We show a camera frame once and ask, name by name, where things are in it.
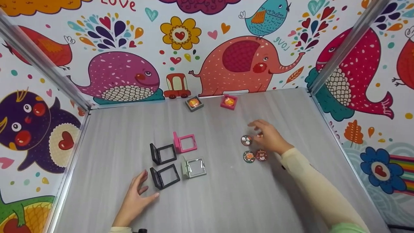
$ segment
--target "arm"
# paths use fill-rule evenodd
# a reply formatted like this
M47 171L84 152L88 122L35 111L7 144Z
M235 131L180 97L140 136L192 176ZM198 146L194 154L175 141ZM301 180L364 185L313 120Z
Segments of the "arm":
M339 190L315 170L293 145L286 142L273 125L264 120L256 120L249 123L249 126L262 131L262 136L253 137L254 141L281 155L282 165L292 175L330 229L335 231L338 224L351 223L369 233L360 215ZM363 232L359 229L353 230L353 232Z
M132 233L129 226L131 222L142 213L142 211L155 199L159 197L159 193L154 193L149 197L142 197L148 186L142 183L148 179L148 172L144 170L137 177L132 179L128 192L122 202L121 208L113 221L111 231L109 233Z

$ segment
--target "sleeve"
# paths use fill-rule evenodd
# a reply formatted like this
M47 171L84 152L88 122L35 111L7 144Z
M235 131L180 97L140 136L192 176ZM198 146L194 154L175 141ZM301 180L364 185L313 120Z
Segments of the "sleeve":
M130 227L111 227L111 231L109 233L132 233L132 229Z
M353 223L340 223L332 227L329 233L366 233L364 229Z
M301 187L312 206L321 214L329 228L334 229L334 226L340 223L352 223L364 231L350 232L369 233L368 227L347 199L310 165L298 149L292 148L286 151L282 155L281 163Z

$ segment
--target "wall mural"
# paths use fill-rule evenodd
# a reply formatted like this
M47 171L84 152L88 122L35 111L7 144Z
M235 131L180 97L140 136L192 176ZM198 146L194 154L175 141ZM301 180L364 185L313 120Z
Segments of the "wall mural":
M362 8L368 2L363 0ZM391 1L316 94L332 131L383 218L388 224L411 227L413 25L414 1ZM308 87L350 30L320 53L305 79Z
M89 0L53 12L34 5L6 12L98 108L305 87L315 55L363 10L328 0Z
M69 44L20 28L57 66L70 63ZM41 233L85 113L0 43L0 232Z

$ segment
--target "round badge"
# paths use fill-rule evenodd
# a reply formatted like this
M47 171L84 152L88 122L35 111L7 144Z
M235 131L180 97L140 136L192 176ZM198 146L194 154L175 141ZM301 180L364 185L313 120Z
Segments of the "round badge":
M252 137L250 137L249 135L243 135L241 137L241 144L245 145L245 146L250 146L253 142Z
M248 150L243 154L243 159L247 163L253 163L255 161L255 154L252 151Z
M267 160L267 153L265 150L259 149L256 151L256 159L259 161L266 161Z

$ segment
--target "teal heart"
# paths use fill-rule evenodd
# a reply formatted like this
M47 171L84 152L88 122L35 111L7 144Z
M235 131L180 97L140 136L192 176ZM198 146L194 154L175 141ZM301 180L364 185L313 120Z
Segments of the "teal heart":
M319 1L311 0L308 3L308 9L310 13L313 16L315 16L317 12L322 8L323 4L325 4L325 0L319 0Z
M154 22L154 20L158 17L158 11L151 10L148 7L145 8L145 13L147 14L147 16L148 16L149 20L151 20L151 22Z

